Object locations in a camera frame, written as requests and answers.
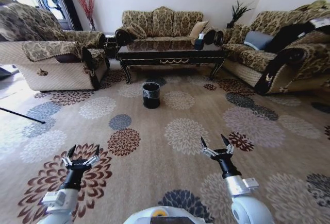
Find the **gray pillow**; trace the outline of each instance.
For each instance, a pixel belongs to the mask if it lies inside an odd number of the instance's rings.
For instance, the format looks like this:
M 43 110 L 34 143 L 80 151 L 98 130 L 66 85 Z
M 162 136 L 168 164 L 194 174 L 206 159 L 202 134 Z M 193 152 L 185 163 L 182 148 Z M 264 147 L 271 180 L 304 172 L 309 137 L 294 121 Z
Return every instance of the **gray pillow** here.
M 273 38 L 273 36 L 262 32 L 250 31 L 245 37 L 244 45 L 248 45 L 255 50 L 263 50 L 266 45 L 273 40 Z

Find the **loveseat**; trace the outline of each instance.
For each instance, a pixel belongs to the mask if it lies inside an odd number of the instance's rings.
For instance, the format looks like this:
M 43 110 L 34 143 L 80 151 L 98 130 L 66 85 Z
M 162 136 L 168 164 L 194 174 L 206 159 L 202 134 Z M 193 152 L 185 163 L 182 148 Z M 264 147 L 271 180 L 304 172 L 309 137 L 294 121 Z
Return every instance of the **loveseat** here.
M 132 40 L 138 41 L 191 41 L 191 30 L 197 22 L 203 20 L 203 13 L 197 11 L 173 11 L 164 6 L 154 11 L 126 10 L 122 15 L 123 26 L 115 32 L 119 46 L 126 45 Z M 146 38 L 138 38 L 128 27 L 138 24 L 145 32 Z M 216 30 L 206 26 L 202 33 L 205 42 L 212 43 Z
M 278 53 L 244 45 L 249 31 L 275 36 L 282 27 L 330 16 L 329 9 L 264 11 L 250 26 L 235 24 L 218 31 L 226 54 L 223 68 L 241 78 L 259 94 L 313 90 L 330 78 L 330 36 L 312 31 Z
M 96 90 L 109 68 L 104 34 L 63 31 L 50 12 L 0 5 L 0 63 L 14 64 L 36 91 Z

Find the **black trash can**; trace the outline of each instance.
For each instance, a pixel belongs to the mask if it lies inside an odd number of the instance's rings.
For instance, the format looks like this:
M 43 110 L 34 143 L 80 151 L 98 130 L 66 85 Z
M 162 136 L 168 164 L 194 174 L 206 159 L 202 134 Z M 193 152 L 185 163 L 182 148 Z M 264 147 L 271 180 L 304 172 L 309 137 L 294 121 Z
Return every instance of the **black trash can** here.
M 160 85 L 155 82 L 145 82 L 142 85 L 143 89 L 143 105 L 149 109 L 159 107 L 159 91 Z

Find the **carpet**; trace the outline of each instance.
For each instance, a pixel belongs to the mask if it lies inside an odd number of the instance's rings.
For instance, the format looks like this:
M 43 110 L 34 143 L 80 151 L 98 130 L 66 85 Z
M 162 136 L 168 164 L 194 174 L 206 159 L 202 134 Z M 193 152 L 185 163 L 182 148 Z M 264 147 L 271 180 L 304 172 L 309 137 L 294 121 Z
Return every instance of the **carpet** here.
M 330 223 L 330 117 L 310 94 L 259 96 L 223 70 L 209 67 L 135 70 L 130 85 L 114 69 L 98 91 L 39 93 L 3 87 L 0 106 L 46 121 L 0 112 L 0 223 L 36 223 L 40 200 L 63 182 L 61 157 L 101 147 L 86 172 L 75 223 L 123 223 L 156 205 L 184 208 L 215 224 L 235 223 L 219 165 L 201 154 L 200 137 L 235 146 L 233 163 L 254 177 L 254 196 L 276 223 Z M 161 85 L 161 105 L 142 105 L 141 85 Z

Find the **black cloth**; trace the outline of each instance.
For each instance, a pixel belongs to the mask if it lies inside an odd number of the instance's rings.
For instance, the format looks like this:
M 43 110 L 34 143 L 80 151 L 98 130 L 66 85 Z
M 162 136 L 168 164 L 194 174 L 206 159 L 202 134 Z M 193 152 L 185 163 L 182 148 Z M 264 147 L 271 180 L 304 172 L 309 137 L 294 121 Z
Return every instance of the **black cloth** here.
M 315 26 L 311 22 L 285 26 L 282 27 L 273 40 L 267 44 L 265 51 L 268 53 L 278 53 L 293 41 L 299 39 L 298 36 L 302 33 L 309 33 L 314 30 L 324 32 L 327 35 L 330 34 L 330 26 L 323 26 L 315 29 Z

